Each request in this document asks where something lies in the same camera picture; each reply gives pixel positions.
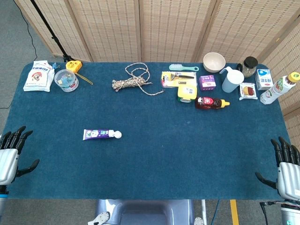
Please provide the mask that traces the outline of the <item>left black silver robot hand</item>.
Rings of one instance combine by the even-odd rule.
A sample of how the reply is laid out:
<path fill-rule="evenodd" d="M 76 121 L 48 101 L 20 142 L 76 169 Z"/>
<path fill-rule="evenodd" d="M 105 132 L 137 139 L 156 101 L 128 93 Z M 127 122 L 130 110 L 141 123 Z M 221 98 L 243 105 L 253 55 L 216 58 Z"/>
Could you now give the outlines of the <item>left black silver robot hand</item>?
<path fill-rule="evenodd" d="M 40 160 L 36 159 L 32 165 L 19 169 L 19 158 L 24 144 L 33 131 L 27 131 L 25 126 L 15 132 L 7 132 L 0 137 L 0 186 L 10 185 L 16 177 L 21 177 L 36 169 Z"/>

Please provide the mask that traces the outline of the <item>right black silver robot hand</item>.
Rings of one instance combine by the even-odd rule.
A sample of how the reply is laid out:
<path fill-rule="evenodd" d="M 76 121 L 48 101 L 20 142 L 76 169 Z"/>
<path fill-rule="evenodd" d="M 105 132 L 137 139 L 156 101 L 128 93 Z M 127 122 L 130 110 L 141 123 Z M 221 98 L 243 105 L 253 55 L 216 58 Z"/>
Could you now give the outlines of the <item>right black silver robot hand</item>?
<path fill-rule="evenodd" d="M 285 200 L 298 202 L 300 200 L 300 151 L 290 145 L 284 138 L 278 142 L 271 139 L 277 164 L 277 181 L 264 178 L 259 172 L 257 179 L 275 190 Z"/>

